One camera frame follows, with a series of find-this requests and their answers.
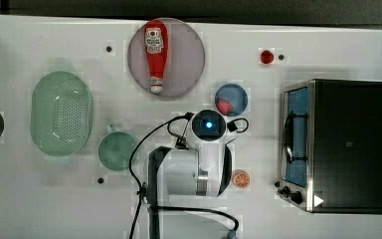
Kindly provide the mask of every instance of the ketchup bottle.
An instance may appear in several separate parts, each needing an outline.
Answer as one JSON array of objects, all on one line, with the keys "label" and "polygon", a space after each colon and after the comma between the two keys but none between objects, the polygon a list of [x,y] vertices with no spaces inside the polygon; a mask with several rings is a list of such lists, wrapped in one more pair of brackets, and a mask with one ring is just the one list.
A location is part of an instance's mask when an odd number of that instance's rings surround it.
[{"label": "ketchup bottle", "polygon": [[149,21],[144,27],[144,41],[151,91],[158,94],[163,89],[162,79],[169,46],[166,26],[158,20]]}]

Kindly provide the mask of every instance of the black cable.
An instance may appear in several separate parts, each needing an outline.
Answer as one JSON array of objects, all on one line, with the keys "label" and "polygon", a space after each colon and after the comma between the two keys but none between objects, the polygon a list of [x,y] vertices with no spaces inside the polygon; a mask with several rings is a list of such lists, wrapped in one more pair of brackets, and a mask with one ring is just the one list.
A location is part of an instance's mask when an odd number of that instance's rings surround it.
[{"label": "black cable", "polygon": [[250,127],[250,123],[249,123],[249,122],[247,121],[247,119],[245,119],[245,118],[237,118],[237,119],[233,119],[233,120],[231,120],[229,123],[231,123],[231,122],[235,122],[235,121],[238,121],[238,120],[243,120],[244,122],[247,123],[247,126],[246,126],[243,130],[241,130],[241,131],[237,131],[237,133],[242,133],[242,132],[247,131],[247,129]]},{"label": "black cable", "polygon": [[138,177],[135,175],[135,173],[132,171],[132,159],[135,155],[135,153],[138,151],[138,148],[144,143],[144,141],[150,137],[154,132],[156,132],[158,129],[160,129],[161,127],[167,125],[168,123],[171,123],[173,121],[176,121],[176,120],[182,120],[182,119],[190,119],[189,116],[181,116],[181,117],[176,117],[174,119],[171,119],[167,122],[164,122],[163,124],[159,125],[158,127],[156,127],[154,130],[152,130],[150,133],[148,133],[139,143],[138,145],[135,147],[134,151],[132,152],[131,154],[131,157],[129,158],[129,172],[131,173],[131,176],[135,179],[135,181],[137,182],[138,184],[138,188],[139,190],[137,191],[137,194],[139,195],[139,200],[138,200],[138,205],[137,205],[137,209],[135,210],[135,216],[134,216],[134,220],[132,221],[132,225],[131,225],[131,231],[129,233],[129,239],[132,239],[132,236],[134,234],[134,229],[135,229],[135,224],[137,222],[137,218],[138,218],[138,214],[139,214],[139,210],[141,208],[141,200],[142,198],[145,196],[145,188],[141,185],[141,182],[140,180],[138,179]]},{"label": "black cable", "polygon": [[170,129],[170,125],[173,123],[173,121],[172,122],[170,122],[168,125],[167,125],[167,131],[170,133],[170,135],[172,135],[172,136],[174,136],[174,137],[177,137],[177,138],[179,138],[179,139],[181,139],[181,140],[183,140],[184,139],[184,135],[182,134],[182,136],[181,135],[179,135],[179,134],[177,134],[177,133],[175,133],[175,132],[172,132],[172,130]]},{"label": "black cable", "polygon": [[226,143],[228,145],[230,142],[233,142],[236,138],[229,140],[229,142]]},{"label": "black cable", "polygon": [[188,122],[187,122],[187,124],[185,124],[185,128],[184,128],[184,131],[182,132],[181,138],[185,138],[184,135],[185,135],[185,132],[187,131]]},{"label": "black cable", "polygon": [[231,219],[234,221],[235,226],[234,226],[234,231],[237,231],[238,228],[240,227],[240,222],[237,220],[237,218],[221,211],[216,211],[212,209],[207,209],[207,208],[193,208],[193,207],[169,207],[169,206],[150,206],[150,208],[154,209],[161,209],[161,210],[169,210],[169,211],[197,211],[197,212],[210,212],[213,214],[218,214],[221,216],[224,216],[228,219]]}]

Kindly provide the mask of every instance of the orange object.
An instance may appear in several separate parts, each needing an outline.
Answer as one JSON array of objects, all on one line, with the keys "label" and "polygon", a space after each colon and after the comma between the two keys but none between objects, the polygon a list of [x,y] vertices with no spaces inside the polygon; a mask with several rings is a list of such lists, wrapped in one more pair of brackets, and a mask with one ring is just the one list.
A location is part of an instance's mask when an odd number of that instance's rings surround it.
[{"label": "orange object", "polygon": [[244,170],[237,169],[232,175],[232,183],[239,188],[246,188],[250,185],[250,175]]}]

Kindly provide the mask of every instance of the microwave window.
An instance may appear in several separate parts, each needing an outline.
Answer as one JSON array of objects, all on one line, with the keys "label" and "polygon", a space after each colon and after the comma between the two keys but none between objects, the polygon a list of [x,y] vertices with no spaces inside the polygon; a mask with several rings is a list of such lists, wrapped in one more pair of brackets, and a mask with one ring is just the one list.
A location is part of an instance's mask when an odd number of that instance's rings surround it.
[{"label": "microwave window", "polygon": [[293,130],[292,148],[286,161],[285,180],[306,187],[306,133],[308,114],[308,88],[288,92],[286,117],[293,117],[290,127]]}]

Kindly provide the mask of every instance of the black knob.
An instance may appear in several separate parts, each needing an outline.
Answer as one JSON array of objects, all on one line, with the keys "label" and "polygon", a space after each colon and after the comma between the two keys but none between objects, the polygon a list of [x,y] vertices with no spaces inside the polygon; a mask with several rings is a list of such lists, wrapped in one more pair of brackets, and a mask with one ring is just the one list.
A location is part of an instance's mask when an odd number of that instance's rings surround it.
[{"label": "black knob", "polygon": [[302,203],[302,194],[299,191],[293,192],[289,194],[290,200],[292,200],[296,204]]},{"label": "black knob", "polygon": [[282,189],[278,190],[278,193],[283,195],[284,198],[288,198],[290,194],[290,189],[287,186],[284,186]]}]

